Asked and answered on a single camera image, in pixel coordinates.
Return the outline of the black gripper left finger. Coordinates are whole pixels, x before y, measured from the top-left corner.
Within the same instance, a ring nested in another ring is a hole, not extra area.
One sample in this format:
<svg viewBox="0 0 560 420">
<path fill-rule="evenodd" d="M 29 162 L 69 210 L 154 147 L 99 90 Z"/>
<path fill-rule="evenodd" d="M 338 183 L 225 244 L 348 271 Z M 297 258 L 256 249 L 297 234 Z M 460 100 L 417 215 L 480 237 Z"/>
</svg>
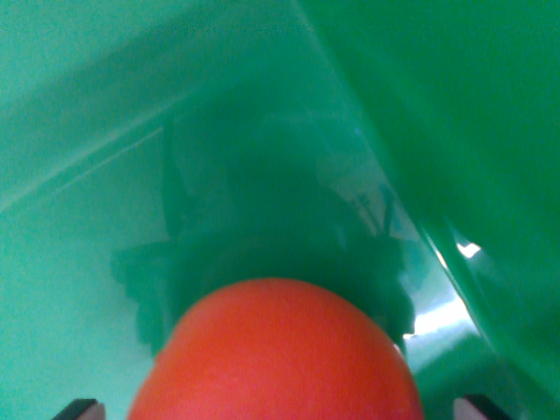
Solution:
<svg viewBox="0 0 560 420">
<path fill-rule="evenodd" d="M 105 420 L 106 408 L 94 398 L 77 398 L 72 400 L 52 420 Z"/>
</svg>

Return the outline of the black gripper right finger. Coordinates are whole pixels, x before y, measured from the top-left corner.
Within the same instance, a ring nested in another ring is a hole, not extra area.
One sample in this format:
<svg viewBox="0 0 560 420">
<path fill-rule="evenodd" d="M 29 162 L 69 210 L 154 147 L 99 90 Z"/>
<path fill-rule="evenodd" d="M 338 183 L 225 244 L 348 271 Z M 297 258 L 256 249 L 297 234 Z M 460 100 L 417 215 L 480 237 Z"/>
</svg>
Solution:
<svg viewBox="0 0 560 420">
<path fill-rule="evenodd" d="M 464 395 L 453 402 L 454 420 L 512 420 L 485 395 Z"/>
</svg>

